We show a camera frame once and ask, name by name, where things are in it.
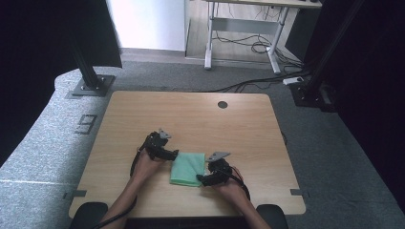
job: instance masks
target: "cable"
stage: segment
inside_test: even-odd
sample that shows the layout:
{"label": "cable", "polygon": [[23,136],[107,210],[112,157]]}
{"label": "cable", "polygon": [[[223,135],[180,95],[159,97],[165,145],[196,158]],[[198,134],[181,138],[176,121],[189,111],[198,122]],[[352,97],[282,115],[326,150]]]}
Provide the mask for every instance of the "cable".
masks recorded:
{"label": "cable", "polygon": [[250,79],[247,81],[243,81],[241,83],[237,83],[225,88],[221,88],[221,89],[216,89],[216,90],[211,90],[211,91],[204,91],[202,93],[218,93],[218,92],[223,92],[226,93],[229,90],[231,90],[232,88],[236,88],[235,93],[238,92],[238,90],[240,90],[245,84],[253,84],[253,83],[260,83],[260,82],[268,82],[268,83],[281,83],[283,82],[283,79],[285,79],[288,76],[295,76],[299,74],[300,76],[306,76],[309,75],[309,73],[304,72],[304,71],[297,71],[297,72],[293,72],[293,73],[287,73],[284,75],[280,75],[280,76],[276,76],[276,77],[270,77],[270,78],[260,78],[260,79]]}
{"label": "cable", "polygon": [[226,172],[224,172],[224,171],[222,171],[222,170],[217,170],[217,172],[220,172],[220,173],[222,173],[222,174],[224,174],[224,175],[227,175],[228,177],[233,178],[236,182],[238,182],[239,185],[241,185],[241,188],[245,191],[247,198],[250,200],[250,193],[249,193],[249,190],[247,189],[247,186],[244,184],[244,182],[243,182],[241,179],[239,179],[239,178],[237,178],[237,177],[235,177],[235,176],[233,176],[233,175],[231,175],[231,174],[229,174],[229,173],[226,173]]}
{"label": "cable", "polygon": [[107,220],[105,220],[105,221],[102,221],[101,223],[99,223],[99,224],[97,224],[96,226],[92,227],[92,229],[99,229],[99,228],[102,228],[102,227],[104,227],[104,226],[106,226],[106,225],[108,225],[108,224],[110,224],[110,223],[112,223],[112,222],[114,222],[114,221],[116,221],[116,220],[118,220],[118,219],[124,217],[124,216],[127,215],[129,212],[131,212],[132,209],[134,209],[135,205],[137,205],[137,199],[138,199],[138,197],[136,197],[136,198],[134,199],[134,202],[132,202],[131,205],[130,205],[125,211],[123,211],[122,213],[120,213],[120,214],[118,214],[118,215],[116,215],[116,216],[114,216],[114,217],[112,217],[112,218],[109,218],[109,219],[107,219]]}

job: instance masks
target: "wooden table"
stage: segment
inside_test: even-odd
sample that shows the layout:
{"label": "wooden table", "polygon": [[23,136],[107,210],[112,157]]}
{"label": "wooden table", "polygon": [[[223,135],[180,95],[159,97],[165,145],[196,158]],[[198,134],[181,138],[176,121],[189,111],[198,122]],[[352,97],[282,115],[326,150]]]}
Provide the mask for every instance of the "wooden table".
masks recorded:
{"label": "wooden table", "polygon": [[[227,103],[222,109],[220,101]],[[70,216],[84,202],[109,206],[123,190],[139,147],[162,128],[172,138],[165,148],[187,153],[230,152],[226,158],[242,173],[252,203],[279,205],[286,214],[303,214],[301,196],[288,153],[265,94],[115,92],[98,131]],[[139,193],[133,218],[235,216],[210,187],[169,184],[167,161]]]}
{"label": "wooden table", "polygon": [[[247,33],[271,34],[273,40],[271,46],[267,48],[267,55],[270,59],[271,67],[274,73],[281,73],[277,59],[274,52],[277,48],[277,43],[280,39],[281,31],[283,30],[286,22],[289,8],[305,8],[305,9],[319,9],[322,4],[318,1],[316,3],[300,0],[205,0],[209,2],[208,6],[208,42],[205,47],[205,62],[204,68],[211,69],[212,60],[212,32],[213,31],[236,31]],[[258,20],[241,20],[234,18],[221,18],[215,16],[215,3],[231,3],[231,4],[245,4],[245,5],[260,5],[260,6],[275,6],[282,7],[281,15],[278,22],[258,21]]]}

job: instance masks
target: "black pole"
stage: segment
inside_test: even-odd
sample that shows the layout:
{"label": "black pole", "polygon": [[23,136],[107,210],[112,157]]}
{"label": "black pole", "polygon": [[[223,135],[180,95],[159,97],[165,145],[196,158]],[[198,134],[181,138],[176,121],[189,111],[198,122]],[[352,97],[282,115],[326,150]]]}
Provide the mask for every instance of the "black pole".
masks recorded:
{"label": "black pole", "polygon": [[364,0],[355,0],[352,6],[349,8],[346,17],[340,26],[336,36],[330,42],[330,46],[324,52],[323,57],[321,58],[319,64],[316,66],[315,70],[313,71],[312,78],[310,79],[309,83],[306,86],[306,89],[303,93],[303,97],[315,97],[319,94],[319,89],[321,87],[322,82],[325,79],[323,75],[323,70],[325,66],[330,61],[330,56],[334,53],[336,46],[340,43],[343,35],[345,34],[346,30],[348,29],[349,25],[351,24],[353,18],[357,15],[360,7],[363,5]]}

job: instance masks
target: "hand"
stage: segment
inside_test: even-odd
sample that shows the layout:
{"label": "hand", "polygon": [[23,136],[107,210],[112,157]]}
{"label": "hand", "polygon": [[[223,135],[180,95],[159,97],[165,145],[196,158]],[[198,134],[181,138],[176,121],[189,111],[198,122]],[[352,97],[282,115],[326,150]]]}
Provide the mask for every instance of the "hand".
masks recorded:
{"label": "hand", "polygon": [[[233,167],[232,175],[238,177],[240,180],[244,180],[244,178],[241,176],[241,173],[236,167]],[[233,178],[230,178],[226,183],[213,185],[212,188],[219,192],[238,210],[241,210],[241,208],[243,208],[246,204],[250,203],[241,185]]]}
{"label": "hand", "polygon": [[135,165],[134,173],[131,178],[139,179],[144,182],[151,177],[165,161],[166,160],[159,158],[152,160],[146,152],[146,149],[143,149],[140,152],[138,162]]}

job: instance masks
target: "white desk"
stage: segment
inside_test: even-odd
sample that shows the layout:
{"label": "white desk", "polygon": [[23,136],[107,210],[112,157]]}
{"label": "white desk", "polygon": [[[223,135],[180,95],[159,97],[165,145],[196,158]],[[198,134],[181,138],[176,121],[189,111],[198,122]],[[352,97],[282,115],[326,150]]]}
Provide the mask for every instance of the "white desk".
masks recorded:
{"label": "white desk", "polygon": [[[274,51],[277,48],[277,43],[280,39],[281,31],[286,22],[286,17],[289,8],[307,8],[317,9],[321,8],[322,4],[318,1],[316,3],[300,0],[205,0],[209,2],[209,16],[208,16],[208,43],[205,50],[205,64],[206,70],[211,69],[212,60],[212,32],[213,31],[236,31],[248,32],[259,34],[274,34],[271,47],[267,48],[268,58],[270,59],[271,66],[274,73],[279,74],[280,68]],[[247,4],[247,5],[261,5],[261,6],[276,6],[282,7],[282,12],[278,22],[255,21],[255,20],[242,20],[233,18],[215,17],[215,3],[232,3],[232,4]]]}

